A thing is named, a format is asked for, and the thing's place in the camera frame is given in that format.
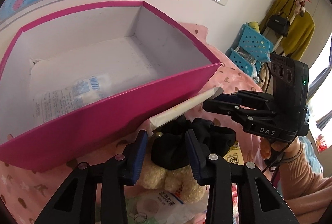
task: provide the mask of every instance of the barcode label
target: barcode label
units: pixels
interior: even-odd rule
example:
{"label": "barcode label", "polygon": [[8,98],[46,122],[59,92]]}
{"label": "barcode label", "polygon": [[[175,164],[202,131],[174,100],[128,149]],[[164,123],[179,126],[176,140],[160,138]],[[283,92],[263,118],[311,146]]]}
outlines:
{"label": "barcode label", "polygon": [[99,82],[98,82],[98,78],[97,77],[91,77],[90,78],[90,83],[91,83],[91,88],[93,90],[100,90]]}

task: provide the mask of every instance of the bed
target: bed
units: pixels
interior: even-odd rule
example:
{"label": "bed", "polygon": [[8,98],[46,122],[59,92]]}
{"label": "bed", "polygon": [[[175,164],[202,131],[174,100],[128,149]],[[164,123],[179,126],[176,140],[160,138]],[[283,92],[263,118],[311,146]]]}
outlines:
{"label": "bed", "polygon": [[[182,25],[202,41],[222,62],[222,66],[201,91],[206,91],[216,86],[222,87],[225,93],[228,94],[240,89],[261,91],[260,87],[249,76],[241,72],[222,52],[206,43],[208,34],[206,27],[195,24]],[[201,105],[189,110],[185,116],[190,120],[202,117],[212,120],[217,126],[226,126],[234,129],[240,143],[244,161],[253,161],[258,167],[263,168],[264,163],[259,153],[259,137],[244,133],[242,126],[233,122],[230,117],[207,113],[202,109]],[[94,165],[105,162],[115,154],[122,152],[125,146],[122,142],[124,139],[123,137],[118,141],[44,173],[24,170],[1,162],[0,197],[16,222],[33,224],[54,192],[78,163],[85,161]],[[97,191],[97,200],[100,199],[100,190],[99,188]],[[141,191],[139,188],[128,188],[126,189],[126,194],[135,195],[139,191]],[[202,214],[197,216],[195,221],[200,223],[204,218],[205,215]]]}

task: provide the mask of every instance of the yellow sweater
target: yellow sweater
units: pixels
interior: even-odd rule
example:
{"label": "yellow sweater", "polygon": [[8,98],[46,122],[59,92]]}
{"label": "yellow sweater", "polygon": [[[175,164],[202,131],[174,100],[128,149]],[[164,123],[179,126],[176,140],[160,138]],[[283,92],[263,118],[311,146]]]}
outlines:
{"label": "yellow sweater", "polygon": [[[261,24],[259,25],[259,29],[261,32],[265,30],[266,23],[268,22],[271,15],[278,14],[278,12],[281,10],[286,1],[287,0],[276,0],[274,2],[270,10],[262,20]],[[286,7],[284,8],[283,12],[288,14],[292,4],[293,0],[290,0],[289,3],[287,3]],[[292,18],[294,10],[295,7],[293,7],[293,10],[290,14],[290,18]],[[315,29],[315,23],[308,12],[304,13],[304,17],[300,17],[300,15],[295,16],[294,21],[290,25],[288,36],[283,37],[283,39],[280,42],[280,45],[282,46],[285,54],[286,55],[291,54],[292,59],[300,60],[304,51],[306,50],[306,48],[310,43],[314,29]]]}

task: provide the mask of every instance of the open box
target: open box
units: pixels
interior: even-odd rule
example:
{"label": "open box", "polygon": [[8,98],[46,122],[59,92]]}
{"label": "open box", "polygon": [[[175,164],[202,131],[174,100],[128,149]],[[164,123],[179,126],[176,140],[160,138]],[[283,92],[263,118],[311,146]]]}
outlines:
{"label": "open box", "polygon": [[[39,18],[18,31],[0,65],[0,160],[34,171],[63,164],[194,96],[220,64],[146,2],[92,3]],[[98,73],[111,85],[104,99],[38,126],[36,96]]]}

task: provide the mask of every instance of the blue plastic basket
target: blue plastic basket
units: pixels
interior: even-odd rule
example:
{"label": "blue plastic basket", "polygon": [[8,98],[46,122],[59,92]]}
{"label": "blue plastic basket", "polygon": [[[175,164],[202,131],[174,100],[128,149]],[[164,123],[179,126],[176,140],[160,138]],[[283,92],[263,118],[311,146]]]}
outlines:
{"label": "blue plastic basket", "polygon": [[[244,73],[248,74],[251,77],[253,72],[253,66],[245,60],[241,55],[239,55],[234,49],[231,49],[230,60],[234,62],[236,66],[238,66]],[[257,73],[259,73],[262,65],[259,61],[256,61],[254,64]]]}
{"label": "blue plastic basket", "polygon": [[270,61],[268,54],[273,52],[273,44],[246,24],[242,25],[241,31],[239,46],[260,62]]}

